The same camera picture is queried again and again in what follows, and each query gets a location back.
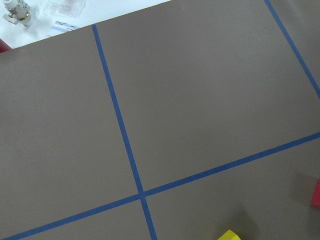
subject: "clear plastic bag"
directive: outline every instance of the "clear plastic bag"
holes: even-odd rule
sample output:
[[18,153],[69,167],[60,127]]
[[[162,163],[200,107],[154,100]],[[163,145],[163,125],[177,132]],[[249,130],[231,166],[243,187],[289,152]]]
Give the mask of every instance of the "clear plastic bag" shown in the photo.
[[85,6],[86,0],[49,0],[44,8],[44,13],[78,18]]

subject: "yellow object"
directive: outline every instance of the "yellow object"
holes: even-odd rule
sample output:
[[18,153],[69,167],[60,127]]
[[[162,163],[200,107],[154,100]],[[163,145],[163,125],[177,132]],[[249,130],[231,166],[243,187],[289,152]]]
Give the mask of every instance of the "yellow object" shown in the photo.
[[241,240],[241,239],[233,231],[228,230],[218,240]]

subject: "gray surface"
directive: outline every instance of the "gray surface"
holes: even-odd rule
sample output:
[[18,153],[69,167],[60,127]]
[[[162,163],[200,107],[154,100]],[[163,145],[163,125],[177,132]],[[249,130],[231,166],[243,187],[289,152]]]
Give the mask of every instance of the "gray surface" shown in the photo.
[[158,240],[318,240],[320,140],[148,197]]
[[0,65],[0,239],[137,193],[91,27]]
[[320,85],[320,2],[318,0],[270,1]]
[[145,190],[320,131],[263,1],[175,0],[98,30]]
[[140,201],[31,236],[26,240],[149,240]]

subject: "red object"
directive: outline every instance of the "red object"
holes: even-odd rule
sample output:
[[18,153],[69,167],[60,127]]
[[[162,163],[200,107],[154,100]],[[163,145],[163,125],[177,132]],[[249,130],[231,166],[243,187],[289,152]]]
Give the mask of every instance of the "red object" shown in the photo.
[[320,179],[318,180],[318,183],[316,184],[313,198],[311,201],[311,205],[320,208]]
[[0,53],[6,52],[10,49],[11,47],[9,47],[4,41],[0,39]]

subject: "dark red object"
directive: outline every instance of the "dark red object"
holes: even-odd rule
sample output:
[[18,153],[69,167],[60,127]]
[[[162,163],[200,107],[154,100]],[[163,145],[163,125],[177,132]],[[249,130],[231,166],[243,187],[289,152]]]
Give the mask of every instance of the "dark red object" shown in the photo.
[[320,208],[320,179],[318,180],[318,183],[316,184],[311,204],[315,207]]
[[0,53],[3,53],[3,52],[8,51],[10,49],[11,49],[11,47],[9,47],[4,41],[2,41],[0,39]]

